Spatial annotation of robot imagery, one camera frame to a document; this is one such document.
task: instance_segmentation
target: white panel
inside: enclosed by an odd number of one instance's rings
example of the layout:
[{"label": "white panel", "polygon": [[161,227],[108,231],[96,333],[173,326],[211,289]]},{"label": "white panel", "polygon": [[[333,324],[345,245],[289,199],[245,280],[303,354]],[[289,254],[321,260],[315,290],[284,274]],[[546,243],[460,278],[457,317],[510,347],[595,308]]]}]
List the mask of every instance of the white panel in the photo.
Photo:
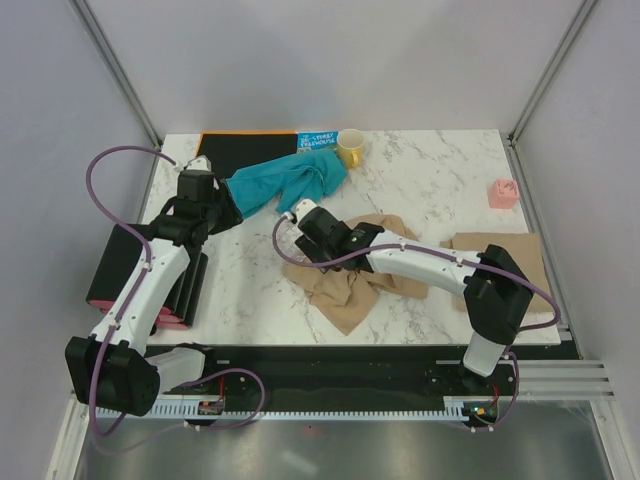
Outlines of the white panel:
[{"label": "white panel", "polygon": [[[146,143],[66,2],[0,15],[0,478],[43,478],[71,391],[64,349],[99,321],[84,303],[111,229],[84,185],[91,158]],[[149,155],[96,168],[96,190],[132,220]]]},{"label": "white panel", "polygon": [[162,133],[515,124],[580,0],[91,0]]},{"label": "white panel", "polygon": [[640,445],[640,4],[600,2],[521,140],[573,326]]}]

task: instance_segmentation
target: white marble surface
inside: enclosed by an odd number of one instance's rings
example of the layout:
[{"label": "white marble surface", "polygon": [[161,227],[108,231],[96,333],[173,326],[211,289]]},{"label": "white marble surface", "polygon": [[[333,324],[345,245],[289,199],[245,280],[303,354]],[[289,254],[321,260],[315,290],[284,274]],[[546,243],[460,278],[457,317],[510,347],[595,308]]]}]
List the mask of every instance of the white marble surface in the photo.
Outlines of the white marble surface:
[{"label": "white marble surface", "polygon": [[[492,210],[487,189],[511,178],[495,130],[366,132],[363,165],[349,172],[340,189],[320,204],[337,218],[372,212],[400,215],[424,242],[437,245],[456,232],[526,232],[520,205]],[[200,135],[168,135],[163,152],[177,161],[194,157]],[[144,221],[151,221],[175,194],[177,173],[160,162]],[[210,238],[209,267],[193,328],[164,330],[151,344],[197,342],[235,345],[466,344],[471,326],[448,292],[432,287],[426,300],[382,292],[369,316],[348,336],[340,333],[302,289],[282,275],[282,260],[270,236],[276,202],[242,225]],[[300,256],[293,230],[280,235],[285,249]],[[527,314],[523,324],[551,314]],[[516,343],[557,344],[555,327],[518,336]]]}]

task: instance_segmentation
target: tan fabric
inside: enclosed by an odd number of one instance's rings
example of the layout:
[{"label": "tan fabric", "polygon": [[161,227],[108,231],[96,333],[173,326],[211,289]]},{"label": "tan fabric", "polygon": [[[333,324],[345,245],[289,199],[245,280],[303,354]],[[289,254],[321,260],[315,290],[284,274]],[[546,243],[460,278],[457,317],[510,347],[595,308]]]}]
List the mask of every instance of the tan fabric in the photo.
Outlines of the tan fabric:
[{"label": "tan fabric", "polygon": [[[398,235],[417,240],[415,234],[396,215],[365,215],[346,223],[350,228],[354,228],[360,222],[382,225]],[[424,283],[381,273],[330,270],[323,274],[317,268],[287,264],[284,275],[304,288],[311,305],[318,307],[318,310],[345,335],[349,335],[375,305],[378,300],[376,288],[415,298],[426,298],[428,291]]]},{"label": "tan fabric", "polygon": [[[540,239],[535,233],[457,233],[450,241],[442,242],[445,248],[484,252],[489,244],[503,247],[513,257],[522,272],[534,285],[549,293],[549,283],[544,273]],[[456,308],[465,312],[464,299],[454,297]],[[534,295],[528,312],[550,312],[551,306],[540,296]]]}]

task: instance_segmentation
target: black mat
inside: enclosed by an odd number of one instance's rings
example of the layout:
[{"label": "black mat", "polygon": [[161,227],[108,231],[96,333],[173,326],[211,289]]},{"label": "black mat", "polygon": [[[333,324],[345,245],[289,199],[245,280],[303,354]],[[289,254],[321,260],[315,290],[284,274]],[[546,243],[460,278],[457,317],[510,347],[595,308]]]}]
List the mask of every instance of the black mat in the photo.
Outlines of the black mat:
[{"label": "black mat", "polygon": [[206,155],[219,178],[236,170],[296,153],[298,134],[205,133],[198,155]]},{"label": "black mat", "polygon": [[[171,350],[150,345],[146,356]],[[205,353],[204,376],[225,368],[247,368],[267,385],[265,411],[341,412],[441,410],[443,396],[468,396],[460,383],[458,365],[462,345],[359,345],[359,346],[196,346]],[[519,360],[575,360],[575,343],[552,346],[514,346]],[[473,393],[490,396],[496,384],[511,393],[509,365],[499,365],[486,386]],[[174,394],[217,395],[219,384],[209,382],[177,388]],[[225,377],[225,395],[231,410],[251,411],[260,392],[252,381]]]}]

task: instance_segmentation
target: blue towel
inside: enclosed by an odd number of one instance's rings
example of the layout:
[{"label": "blue towel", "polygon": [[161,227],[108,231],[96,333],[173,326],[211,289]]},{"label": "blue towel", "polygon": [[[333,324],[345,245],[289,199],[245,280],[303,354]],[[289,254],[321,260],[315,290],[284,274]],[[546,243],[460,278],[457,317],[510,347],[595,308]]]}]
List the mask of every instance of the blue towel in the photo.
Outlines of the blue towel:
[{"label": "blue towel", "polygon": [[303,198],[317,202],[335,192],[346,177],[340,159],[323,148],[241,168],[227,184],[242,217],[249,218],[279,193],[278,213],[291,210]]}]

